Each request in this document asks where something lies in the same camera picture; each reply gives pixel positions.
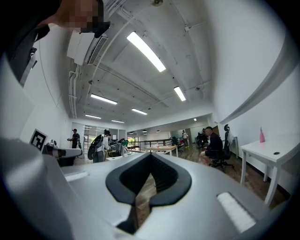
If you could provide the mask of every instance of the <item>pink bottle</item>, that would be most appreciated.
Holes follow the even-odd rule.
[[[261,127],[261,133],[259,134],[259,142],[264,143],[265,139],[264,139],[264,134],[263,134],[263,129]]]

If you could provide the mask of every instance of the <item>man sitting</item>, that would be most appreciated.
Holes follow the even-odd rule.
[[[205,147],[205,151],[201,152],[200,156],[206,163],[210,162],[210,158],[217,158],[217,153],[221,155],[223,153],[223,142],[221,138],[212,131],[212,127],[205,129],[205,135],[210,137],[210,144]]]

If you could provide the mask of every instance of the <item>floor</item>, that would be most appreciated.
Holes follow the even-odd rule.
[[[188,149],[183,148],[183,152],[179,152],[179,157],[192,162],[198,162],[200,164],[208,165],[209,163],[203,162],[203,160],[200,158],[200,152],[201,150],[199,150],[195,144],[192,144],[192,146]],[[233,155],[227,162],[229,164],[233,164],[234,169],[232,169],[230,166],[224,167],[224,173],[232,177],[237,182],[240,182],[242,161],[236,159],[235,155]],[[254,192],[262,200],[264,200],[267,195],[269,185],[270,183],[264,182],[263,177],[259,173],[248,166],[246,167],[245,187]],[[139,226],[143,224],[147,216],[150,214],[148,202],[149,199],[155,194],[155,182],[153,177],[150,175],[135,199]],[[270,204],[270,208],[273,209],[285,200],[286,198],[280,192],[278,192],[278,190],[276,190],[274,198]]]

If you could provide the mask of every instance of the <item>cap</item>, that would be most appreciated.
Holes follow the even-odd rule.
[[[98,0],[98,16],[94,16],[92,18],[92,22],[87,23],[86,28],[81,28],[81,32],[93,32],[95,34],[95,38],[101,37],[106,30],[111,26],[111,22],[104,22],[104,7],[103,1]]]

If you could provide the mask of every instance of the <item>air conditioner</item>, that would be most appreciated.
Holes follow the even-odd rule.
[[[79,34],[73,31],[67,49],[67,56],[74,59],[74,63],[78,65],[83,65],[84,62],[92,65],[107,39],[106,34],[94,38],[94,33]]]

